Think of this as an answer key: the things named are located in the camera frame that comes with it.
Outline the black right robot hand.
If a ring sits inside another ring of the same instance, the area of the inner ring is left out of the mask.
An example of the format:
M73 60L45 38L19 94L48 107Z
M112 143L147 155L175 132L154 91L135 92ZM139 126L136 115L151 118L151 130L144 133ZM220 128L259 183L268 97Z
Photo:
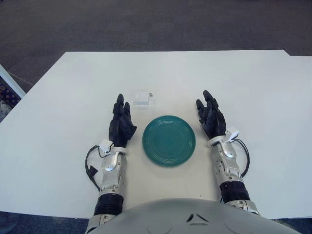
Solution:
M226 121L224 115L219 110L219 105L216 99L207 91L203 91L203 96L206 101L206 106L202 101L196 100L199 122L202 125L208 139L218 136L224 136L226 132Z

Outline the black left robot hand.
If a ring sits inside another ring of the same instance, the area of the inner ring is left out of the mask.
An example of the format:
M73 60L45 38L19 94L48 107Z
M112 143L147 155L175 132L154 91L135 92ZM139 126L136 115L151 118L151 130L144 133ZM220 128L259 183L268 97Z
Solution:
M109 126L109 140L115 147L126 148L137 127L133 125L130 114L130 104L124 102L119 94L113 107L113 119Z

